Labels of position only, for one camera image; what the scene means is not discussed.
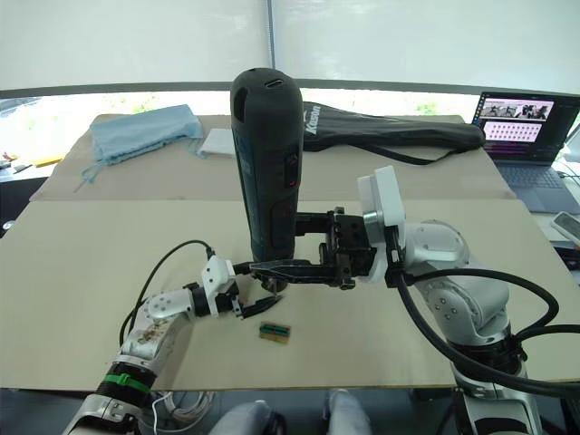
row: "light blue towel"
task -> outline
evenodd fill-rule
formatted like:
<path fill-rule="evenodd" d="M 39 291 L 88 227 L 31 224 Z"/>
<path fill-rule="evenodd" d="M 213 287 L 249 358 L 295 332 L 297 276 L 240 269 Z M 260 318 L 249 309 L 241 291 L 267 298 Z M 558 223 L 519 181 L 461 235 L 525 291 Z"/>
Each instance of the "light blue towel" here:
<path fill-rule="evenodd" d="M 99 122 L 90 130 L 96 163 L 81 172 L 90 183 L 105 165 L 156 150 L 174 140 L 203 137 L 201 123 L 187 104 Z"/>

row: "small wooden block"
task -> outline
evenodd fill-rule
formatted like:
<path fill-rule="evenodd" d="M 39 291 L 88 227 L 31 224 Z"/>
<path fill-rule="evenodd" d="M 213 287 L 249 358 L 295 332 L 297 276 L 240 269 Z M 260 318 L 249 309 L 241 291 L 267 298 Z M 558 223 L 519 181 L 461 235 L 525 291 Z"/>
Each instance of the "small wooden block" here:
<path fill-rule="evenodd" d="M 262 322 L 260 324 L 260 338 L 278 343 L 288 343 L 290 338 L 290 326 Z"/>

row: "table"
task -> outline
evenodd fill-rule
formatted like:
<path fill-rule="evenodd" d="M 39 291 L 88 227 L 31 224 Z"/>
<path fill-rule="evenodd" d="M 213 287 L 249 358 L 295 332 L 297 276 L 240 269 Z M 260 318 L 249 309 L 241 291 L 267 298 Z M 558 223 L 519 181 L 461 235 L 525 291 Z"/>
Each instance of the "table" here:
<path fill-rule="evenodd" d="M 358 202 L 306 201 L 303 211 Z M 406 200 L 409 222 L 454 225 L 487 266 L 544 285 L 557 298 L 556 323 L 580 323 L 580 290 L 524 206 L 515 200 Z M 241 201 L 35 201 L 0 240 L 0 385 L 93 390 L 117 351 L 120 323 L 147 274 L 171 247 L 207 240 L 234 262 L 250 258 Z M 315 260 L 319 237 L 298 239 L 296 256 Z M 160 269 L 152 291 L 199 279 L 203 249 L 185 248 Z M 263 290 L 240 279 L 251 298 Z M 431 321 L 417 292 L 413 295 Z M 515 331 L 544 306 L 512 289 Z M 289 344 L 260 340 L 268 320 L 289 324 Z M 231 314 L 195 322 L 157 389 L 429 387 L 453 383 L 449 363 L 411 324 L 395 290 L 291 285 L 272 310 L 244 321 Z M 580 379 L 580 348 L 565 335 L 527 342 L 531 377 Z"/>
<path fill-rule="evenodd" d="M 120 115 L 100 115 L 95 122 Z M 402 117 L 413 120 L 458 122 L 458 116 Z M 228 128 L 228 116 L 200 116 L 206 134 Z M 160 150 L 103 169 L 94 184 L 82 183 L 81 171 L 94 162 L 92 139 L 85 133 L 53 175 L 31 200 L 76 199 L 219 199 L 239 200 L 241 189 L 236 160 L 229 156 L 195 157 L 180 140 Z M 436 158 L 445 150 L 399 147 L 400 152 Z M 350 146 L 303 157 L 302 200 L 358 200 L 356 179 L 382 166 L 395 167 L 404 198 L 514 198 L 483 149 L 469 151 L 428 166 L 412 166 Z"/>

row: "laptop screen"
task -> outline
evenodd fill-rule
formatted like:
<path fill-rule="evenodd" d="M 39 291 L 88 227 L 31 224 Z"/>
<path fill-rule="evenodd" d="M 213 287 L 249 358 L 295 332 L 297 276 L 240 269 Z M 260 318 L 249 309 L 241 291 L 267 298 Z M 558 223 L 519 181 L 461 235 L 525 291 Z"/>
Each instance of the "laptop screen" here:
<path fill-rule="evenodd" d="M 580 97 L 483 92 L 472 124 L 493 160 L 551 163 L 580 110 Z"/>

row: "green zip tie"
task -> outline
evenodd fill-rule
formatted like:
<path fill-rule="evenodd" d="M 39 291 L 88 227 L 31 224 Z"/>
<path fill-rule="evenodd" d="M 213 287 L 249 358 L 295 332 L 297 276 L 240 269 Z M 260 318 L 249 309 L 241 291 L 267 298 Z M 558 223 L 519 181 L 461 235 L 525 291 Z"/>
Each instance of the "green zip tie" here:
<path fill-rule="evenodd" d="M 140 392 L 149 392 L 150 388 L 139 381 L 135 381 L 131 378 L 130 374 L 107 374 L 104 379 L 105 382 L 112 382 L 120 385 L 121 387 L 130 387 L 133 390 L 139 390 Z"/>

